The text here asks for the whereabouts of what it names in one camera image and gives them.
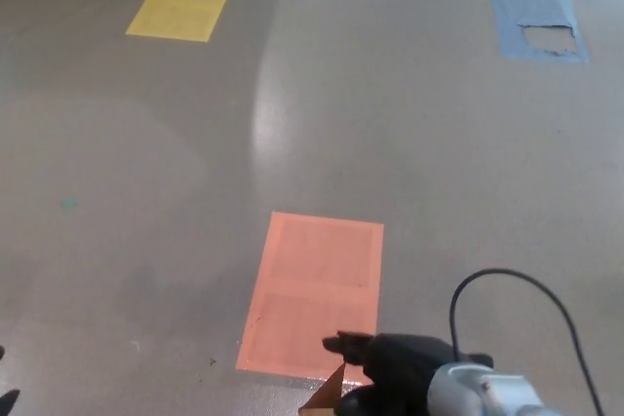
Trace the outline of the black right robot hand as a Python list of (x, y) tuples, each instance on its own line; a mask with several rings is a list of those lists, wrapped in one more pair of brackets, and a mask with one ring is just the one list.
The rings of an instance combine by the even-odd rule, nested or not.
[(435, 372), (455, 361), (440, 338), (405, 333), (376, 335), (339, 331), (323, 340), (326, 350), (360, 366), (368, 385), (335, 404), (336, 415), (427, 415), (427, 393)]

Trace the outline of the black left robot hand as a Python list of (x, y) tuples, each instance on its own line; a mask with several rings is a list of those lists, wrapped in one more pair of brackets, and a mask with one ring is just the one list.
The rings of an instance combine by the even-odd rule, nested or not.
[(19, 389), (11, 389), (0, 397), (0, 416), (9, 416), (20, 396)]

